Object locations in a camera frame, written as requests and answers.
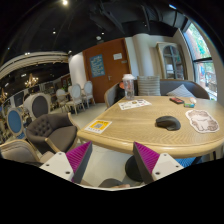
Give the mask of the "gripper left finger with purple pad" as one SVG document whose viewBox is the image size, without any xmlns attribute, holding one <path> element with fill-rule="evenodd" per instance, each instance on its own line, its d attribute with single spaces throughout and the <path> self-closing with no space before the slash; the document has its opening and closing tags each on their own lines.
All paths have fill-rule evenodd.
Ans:
<svg viewBox="0 0 224 224">
<path fill-rule="evenodd" d="M 92 153 L 92 142 L 84 143 L 67 153 L 58 152 L 41 169 L 70 182 L 80 184 Z"/>
</svg>

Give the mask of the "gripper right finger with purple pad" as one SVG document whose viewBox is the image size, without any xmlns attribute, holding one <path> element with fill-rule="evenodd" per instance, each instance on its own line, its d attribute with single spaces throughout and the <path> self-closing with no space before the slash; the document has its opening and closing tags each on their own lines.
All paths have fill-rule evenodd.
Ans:
<svg viewBox="0 0 224 224">
<path fill-rule="evenodd" d="M 158 154 L 138 142 L 133 143 L 133 153 L 145 184 L 183 169 L 183 166 L 168 153 Z"/>
</svg>

